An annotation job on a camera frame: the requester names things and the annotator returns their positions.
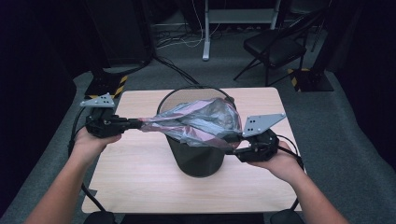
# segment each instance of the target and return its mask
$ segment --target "chair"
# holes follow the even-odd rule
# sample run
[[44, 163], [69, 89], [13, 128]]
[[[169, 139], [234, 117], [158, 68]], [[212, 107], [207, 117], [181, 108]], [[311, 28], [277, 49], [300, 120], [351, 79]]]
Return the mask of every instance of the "chair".
[[[325, 9], [321, 9], [304, 14], [286, 28], [265, 30], [246, 39], [244, 41], [244, 49], [253, 55], [254, 59], [233, 80], [237, 80], [245, 71], [260, 63], [264, 65], [265, 86], [271, 86], [287, 77], [284, 76], [269, 83], [269, 69], [277, 69], [300, 58], [299, 69], [301, 70], [306, 53], [305, 44], [308, 29], [323, 18], [324, 12]], [[303, 44], [297, 42], [301, 38], [303, 39]]]

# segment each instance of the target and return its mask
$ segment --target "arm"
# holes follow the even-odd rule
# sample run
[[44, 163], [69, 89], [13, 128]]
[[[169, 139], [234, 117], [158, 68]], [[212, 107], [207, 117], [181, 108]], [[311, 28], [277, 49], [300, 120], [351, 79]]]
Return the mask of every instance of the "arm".
[[120, 135], [99, 139], [81, 129], [69, 160], [25, 223], [70, 223], [88, 167], [107, 144], [118, 140]]
[[[290, 149], [285, 142], [280, 142], [279, 145]], [[269, 161], [249, 164], [268, 169], [273, 175], [291, 185], [297, 194], [307, 223], [348, 223], [288, 153], [279, 150]]]

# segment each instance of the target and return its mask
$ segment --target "trash can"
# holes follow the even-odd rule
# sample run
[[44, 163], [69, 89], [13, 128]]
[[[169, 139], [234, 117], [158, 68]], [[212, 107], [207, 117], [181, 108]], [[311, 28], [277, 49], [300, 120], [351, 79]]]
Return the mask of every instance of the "trash can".
[[[170, 110], [177, 105], [219, 97], [232, 103], [233, 98], [226, 92], [209, 86], [193, 85], [174, 90], [161, 101], [157, 114]], [[206, 177], [213, 175], [222, 165], [224, 151], [217, 147], [190, 147], [166, 135], [178, 167], [186, 175]]]

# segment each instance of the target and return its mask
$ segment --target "pink plastic bag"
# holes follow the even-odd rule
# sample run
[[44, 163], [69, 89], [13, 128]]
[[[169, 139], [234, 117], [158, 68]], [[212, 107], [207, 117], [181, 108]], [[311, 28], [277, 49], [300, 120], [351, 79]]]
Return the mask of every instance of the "pink plastic bag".
[[239, 114], [221, 98], [180, 104], [141, 120], [142, 132], [161, 132], [191, 147], [237, 148], [239, 142], [228, 143], [223, 138], [242, 132]]

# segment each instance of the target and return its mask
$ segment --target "table top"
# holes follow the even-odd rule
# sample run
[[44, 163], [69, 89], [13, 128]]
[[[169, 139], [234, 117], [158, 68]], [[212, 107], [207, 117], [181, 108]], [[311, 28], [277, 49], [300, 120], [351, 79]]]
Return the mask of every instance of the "table top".
[[[242, 124], [247, 116], [285, 112], [274, 88], [222, 89], [234, 98]], [[116, 114], [151, 118], [165, 91], [126, 91]], [[288, 119], [271, 128], [295, 143]], [[244, 141], [239, 147], [247, 147]], [[291, 186], [265, 169], [225, 156], [219, 170], [208, 177], [191, 177], [177, 166], [162, 133], [128, 130], [117, 143], [107, 146], [96, 165], [90, 189], [114, 213], [203, 214], [269, 212], [290, 208], [296, 195]], [[98, 208], [88, 199], [82, 210]]]

